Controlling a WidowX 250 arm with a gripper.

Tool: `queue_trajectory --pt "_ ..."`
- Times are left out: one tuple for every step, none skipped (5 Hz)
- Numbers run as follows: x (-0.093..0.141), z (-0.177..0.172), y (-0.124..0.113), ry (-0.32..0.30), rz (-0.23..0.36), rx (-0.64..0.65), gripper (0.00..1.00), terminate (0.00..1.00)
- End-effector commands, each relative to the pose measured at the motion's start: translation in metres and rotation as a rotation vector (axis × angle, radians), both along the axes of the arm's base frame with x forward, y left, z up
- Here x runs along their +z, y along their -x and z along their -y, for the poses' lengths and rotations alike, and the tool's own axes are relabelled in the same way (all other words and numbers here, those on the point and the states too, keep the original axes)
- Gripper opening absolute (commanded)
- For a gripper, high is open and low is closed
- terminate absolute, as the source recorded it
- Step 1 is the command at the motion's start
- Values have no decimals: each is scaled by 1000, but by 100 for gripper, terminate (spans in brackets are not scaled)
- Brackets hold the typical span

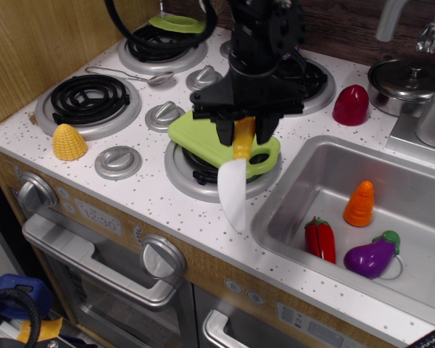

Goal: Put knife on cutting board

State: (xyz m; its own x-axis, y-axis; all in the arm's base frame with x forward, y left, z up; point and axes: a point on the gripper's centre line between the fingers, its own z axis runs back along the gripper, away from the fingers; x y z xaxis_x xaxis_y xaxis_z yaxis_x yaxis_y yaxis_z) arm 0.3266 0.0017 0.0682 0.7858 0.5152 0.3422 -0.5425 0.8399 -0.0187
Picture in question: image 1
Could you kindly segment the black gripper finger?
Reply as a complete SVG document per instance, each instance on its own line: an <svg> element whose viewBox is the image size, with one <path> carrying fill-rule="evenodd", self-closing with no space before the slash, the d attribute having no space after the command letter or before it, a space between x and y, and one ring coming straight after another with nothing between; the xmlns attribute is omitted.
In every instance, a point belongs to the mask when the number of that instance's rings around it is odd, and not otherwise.
<svg viewBox="0 0 435 348"><path fill-rule="evenodd" d="M216 131L219 141L222 145L232 146L234 139L235 122L218 118L216 121Z"/></svg>
<svg viewBox="0 0 435 348"><path fill-rule="evenodd" d="M283 114L256 116L255 135L258 144L265 144L270 140L281 118L283 118Z"/></svg>

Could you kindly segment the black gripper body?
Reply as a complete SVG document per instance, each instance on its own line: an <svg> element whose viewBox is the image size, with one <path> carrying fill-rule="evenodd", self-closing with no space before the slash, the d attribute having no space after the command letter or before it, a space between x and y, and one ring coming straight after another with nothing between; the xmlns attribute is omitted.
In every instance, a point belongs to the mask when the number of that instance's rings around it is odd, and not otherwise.
<svg viewBox="0 0 435 348"><path fill-rule="evenodd" d="M255 116L277 122L304 109L304 88L278 76L283 54L253 36L233 32L225 77L190 95L195 119L230 122Z"/></svg>

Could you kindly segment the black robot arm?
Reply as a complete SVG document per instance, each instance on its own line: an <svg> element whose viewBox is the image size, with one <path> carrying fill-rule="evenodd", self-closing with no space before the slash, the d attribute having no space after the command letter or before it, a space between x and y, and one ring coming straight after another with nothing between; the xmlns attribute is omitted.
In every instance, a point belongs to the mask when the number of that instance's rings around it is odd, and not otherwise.
<svg viewBox="0 0 435 348"><path fill-rule="evenodd" d="M268 142L284 115L304 108L300 83L276 76L283 57L305 40L298 1L230 1L234 26L228 72L190 96L193 116L215 124L221 144L233 143L235 123L255 118L258 144Z"/></svg>

